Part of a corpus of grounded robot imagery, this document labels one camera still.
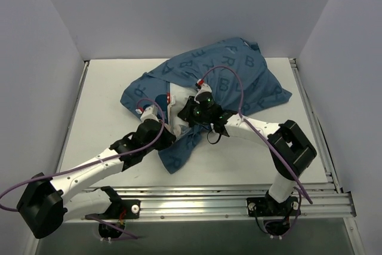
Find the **white pillow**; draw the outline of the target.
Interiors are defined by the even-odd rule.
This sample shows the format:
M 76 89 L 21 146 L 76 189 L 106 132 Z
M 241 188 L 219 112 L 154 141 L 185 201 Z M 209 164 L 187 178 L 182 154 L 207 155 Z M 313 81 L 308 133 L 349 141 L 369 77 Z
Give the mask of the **white pillow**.
M 177 139 L 189 130 L 189 124 L 178 117 L 178 113 L 185 107 L 188 98 L 195 96 L 194 88 L 181 87 L 170 83 L 170 103 L 168 104 L 168 126 Z

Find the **blue patterned pillowcase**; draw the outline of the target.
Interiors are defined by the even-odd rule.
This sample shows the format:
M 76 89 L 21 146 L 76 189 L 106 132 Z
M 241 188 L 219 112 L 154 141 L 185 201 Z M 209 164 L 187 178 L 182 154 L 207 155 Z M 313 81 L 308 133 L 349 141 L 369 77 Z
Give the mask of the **blue patterned pillowcase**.
M 196 90 L 199 79 L 211 87 L 218 105 L 245 116 L 284 104 L 292 96 L 268 69 L 257 43 L 230 38 L 174 56 L 145 72 L 127 86 L 120 102 L 134 113 L 137 106 L 146 108 L 154 100 L 168 124 L 170 83 Z M 185 165 L 202 139 L 202 127 L 189 127 L 171 147 L 158 152 L 169 173 Z

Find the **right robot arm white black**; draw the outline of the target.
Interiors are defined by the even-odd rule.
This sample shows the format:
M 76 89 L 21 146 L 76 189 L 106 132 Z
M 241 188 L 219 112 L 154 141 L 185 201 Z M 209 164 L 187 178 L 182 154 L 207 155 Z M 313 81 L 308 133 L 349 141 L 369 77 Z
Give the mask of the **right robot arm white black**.
M 270 214 L 277 215 L 286 209 L 286 200 L 296 186 L 305 199 L 313 203 L 300 182 L 300 176 L 316 158 L 317 151 L 295 121 L 278 124 L 243 116 L 237 111 L 223 109 L 212 99 L 210 92 L 190 96 L 178 117 L 191 127 L 209 125 L 221 136 L 263 143 L 269 148 L 277 170 L 265 200 Z

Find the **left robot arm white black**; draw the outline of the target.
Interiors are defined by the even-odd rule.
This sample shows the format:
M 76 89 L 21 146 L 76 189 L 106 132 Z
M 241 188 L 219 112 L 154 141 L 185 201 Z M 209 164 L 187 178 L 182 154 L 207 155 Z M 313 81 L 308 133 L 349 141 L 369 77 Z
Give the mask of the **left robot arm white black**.
M 82 191 L 140 163 L 151 151 L 172 146 L 175 141 L 175 135 L 159 121 L 147 119 L 135 132 L 112 143 L 82 165 L 57 177 L 35 175 L 27 184 L 17 211 L 37 239 L 45 238 L 63 222 L 77 217 L 125 219 L 133 210 L 112 187 L 97 188 L 86 195 Z

